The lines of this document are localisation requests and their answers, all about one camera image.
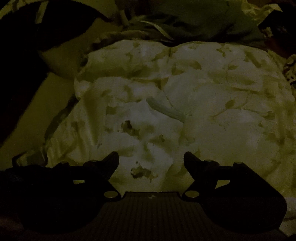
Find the pale floral bed sheet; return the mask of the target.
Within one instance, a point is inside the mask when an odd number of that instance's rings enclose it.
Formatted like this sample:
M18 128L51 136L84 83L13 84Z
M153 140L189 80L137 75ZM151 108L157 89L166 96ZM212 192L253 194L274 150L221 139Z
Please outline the pale floral bed sheet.
M234 232L208 219L198 192L118 192L117 228L88 240L286 240L295 233L295 99L280 67L256 48L188 42L170 48L165 89L185 110L181 142L200 160L243 162L287 202L280 228Z

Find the white speckled small garment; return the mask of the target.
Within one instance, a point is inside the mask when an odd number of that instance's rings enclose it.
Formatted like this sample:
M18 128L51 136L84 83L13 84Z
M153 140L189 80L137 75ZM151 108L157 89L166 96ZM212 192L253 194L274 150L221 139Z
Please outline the white speckled small garment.
M170 48L123 40L87 55L74 81L77 103L47 142L48 167L81 166L119 154L110 182L120 192L183 192L193 179L183 164L185 110L165 85Z

